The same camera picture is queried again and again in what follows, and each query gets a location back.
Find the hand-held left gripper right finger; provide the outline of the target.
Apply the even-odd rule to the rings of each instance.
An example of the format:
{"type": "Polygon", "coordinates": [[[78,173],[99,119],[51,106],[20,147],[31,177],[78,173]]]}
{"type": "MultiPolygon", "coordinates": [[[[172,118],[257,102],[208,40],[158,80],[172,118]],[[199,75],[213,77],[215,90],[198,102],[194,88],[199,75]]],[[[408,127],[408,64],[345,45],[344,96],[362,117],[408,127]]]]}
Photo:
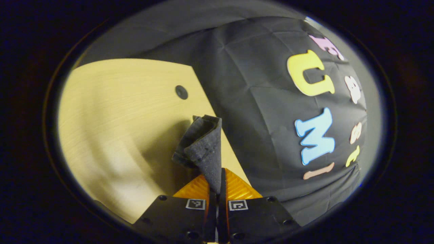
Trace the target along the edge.
{"type": "Polygon", "coordinates": [[[300,228],[276,197],[263,197],[235,173],[222,168],[220,244],[281,243],[300,228]]]}

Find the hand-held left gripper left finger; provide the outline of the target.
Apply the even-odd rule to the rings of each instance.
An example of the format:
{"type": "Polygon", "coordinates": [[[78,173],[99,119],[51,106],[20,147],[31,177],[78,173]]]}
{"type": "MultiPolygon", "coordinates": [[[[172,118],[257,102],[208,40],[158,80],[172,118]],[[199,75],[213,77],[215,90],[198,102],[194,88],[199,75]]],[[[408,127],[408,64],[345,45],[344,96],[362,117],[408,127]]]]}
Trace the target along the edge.
{"type": "Polygon", "coordinates": [[[173,196],[157,196],[132,227],[160,244],[214,243],[216,215],[216,193],[200,175],[173,196]]]}

